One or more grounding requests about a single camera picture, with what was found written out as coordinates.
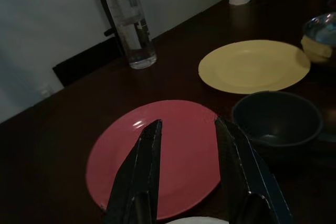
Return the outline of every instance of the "dark wooden table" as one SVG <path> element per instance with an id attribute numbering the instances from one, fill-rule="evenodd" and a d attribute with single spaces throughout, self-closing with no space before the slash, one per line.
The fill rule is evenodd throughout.
<path id="1" fill-rule="evenodd" d="M 85 184 L 86 163 L 97 137 L 138 106 L 165 99 L 198 102 L 229 117 L 243 95 L 214 90 L 198 77 L 199 61 L 225 44 L 247 39 L 299 46 L 305 21 L 328 11 L 327 0 L 252 0 L 231 7 L 224 0 L 155 40 L 158 61 L 132 70 L 124 59 L 83 78 L 0 125 L 1 223 L 100 223 L 101 211 Z M 336 133 L 335 75 L 313 68 L 286 91 L 322 111 L 325 130 Z M 300 171 L 278 178 L 296 223 L 336 223 L 336 148 L 321 151 Z M 178 216 L 226 219 L 219 186 Z"/>

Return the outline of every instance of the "plastic bottle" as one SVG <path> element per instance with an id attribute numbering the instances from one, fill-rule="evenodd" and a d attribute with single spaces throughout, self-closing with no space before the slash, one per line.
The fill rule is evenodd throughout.
<path id="1" fill-rule="evenodd" d="M 156 62 L 153 42 L 140 0 L 106 0 L 131 68 L 142 69 Z"/>

